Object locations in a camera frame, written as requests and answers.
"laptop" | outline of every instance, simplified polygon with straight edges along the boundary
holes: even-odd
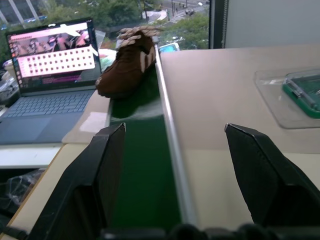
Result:
[[[0,117],[0,145],[60,143],[101,74],[91,18],[6,34],[21,98]]]

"laptop touchpad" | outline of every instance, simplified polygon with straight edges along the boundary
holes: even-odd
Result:
[[[51,117],[15,119],[1,131],[1,136],[8,142],[36,140],[51,119]]]

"wall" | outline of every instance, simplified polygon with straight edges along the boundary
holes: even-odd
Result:
[[[229,0],[226,48],[320,43],[320,0]]]

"brown leather shoe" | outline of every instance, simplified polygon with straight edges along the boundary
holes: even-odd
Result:
[[[139,29],[127,36],[119,46],[113,64],[95,83],[101,96],[115,99],[129,96],[139,86],[146,70],[156,62],[155,46],[150,36]]]
[[[159,36],[160,32],[163,31],[163,29],[151,25],[137,26],[134,28],[123,28],[118,32],[119,36],[117,38],[128,39],[129,37],[132,37],[137,31],[143,32],[146,37],[153,37]]]

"laptop screen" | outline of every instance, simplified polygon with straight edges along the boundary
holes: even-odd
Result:
[[[21,93],[92,86],[101,73],[90,18],[7,34]]]

